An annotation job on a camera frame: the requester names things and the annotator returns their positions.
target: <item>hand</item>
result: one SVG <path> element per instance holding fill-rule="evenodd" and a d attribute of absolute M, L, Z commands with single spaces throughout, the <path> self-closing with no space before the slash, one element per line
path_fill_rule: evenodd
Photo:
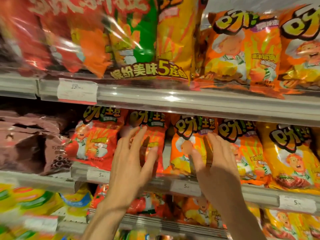
<path fill-rule="evenodd" d="M 246 205 L 230 143 L 212 133 L 208 133 L 208 139 L 213 150 L 211 168 L 206 168 L 198 150 L 193 149 L 191 155 L 202 193 L 223 216 L 239 205 Z"/>
<path fill-rule="evenodd" d="M 118 141 L 106 196 L 106 200 L 113 207 L 123 208 L 126 211 L 137 197 L 138 192 L 152 177 L 153 166 L 158 153 L 157 146 L 149 151 L 143 167 L 140 166 L 139 153 L 146 131 L 146 126 L 142 129 L 136 127 L 131 129 L 126 137 L 122 137 Z M 134 139 L 131 148 L 129 148 L 130 139 L 133 136 Z"/>

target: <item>cartoon face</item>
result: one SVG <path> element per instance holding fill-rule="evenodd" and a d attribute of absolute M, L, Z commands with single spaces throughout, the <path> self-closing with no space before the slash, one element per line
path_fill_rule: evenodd
<path fill-rule="evenodd" d="M 230 143 L 230 146 L 231 146 L 231 150 L 232 150 L 232 152 L 234 154 L 235 161 L 237 163 L 240 163 L 242 156 L 241 156 L 239 147 L 237 145 L 235 145 L 235 144 L 232 144 L 232 143 Z"/>
<path fill-rule="evenodd" d="M 197 203 L 199 206 L 199 209 L 205 212 L 208 209 L 209 203 L 206 199 L 199 198 L 197 199 Z"/>
<path fill-rule="evenodd" d="M 79 140 L 83 140 L 88 136 L 88 133 L 90 131 L 90 128 L 86 125 L 81 125 L 78 128 L 75 129 L 76 136 Z"/>
<path fill-rule="evenodd" d="M 286 227 L 291 229 L 291 225 L 289 222 L 289 218 L 288 215 L 284 212 L 278 212 L 277 217 L 279 219 L 280 222 L 282 222 L 282 224 Z"/>
<path fill-rule="evenodd" d="M 306 41 L 297 51 L 299 56 L 306 58 L 311 63 L 320 61 L 320 42 L 318 41 Z"/>
<path fill-rule="evenodd" d="M 222 53 L 229 56 L 235 56 L 241 51 L 242 39 L 238 36 L 228 36 L 219 44 Z"/>
<path fill-rule="evenodd" d="M 298 155 L 295 155 L 295 154 L 290 155 L 287 158 L 287 162 L 290 165 L 290 167 L 292 167 L 293 170 L 298 173 L 304 173 L 306 171 L 302 158 L 299 157 Z"/>
<path fill-rule="evenodd" d="M 191 141 L 186 140 L 181 145 L 181 151 L 184 155 L 190 155 L 193 149 L 193 144 Z"/>

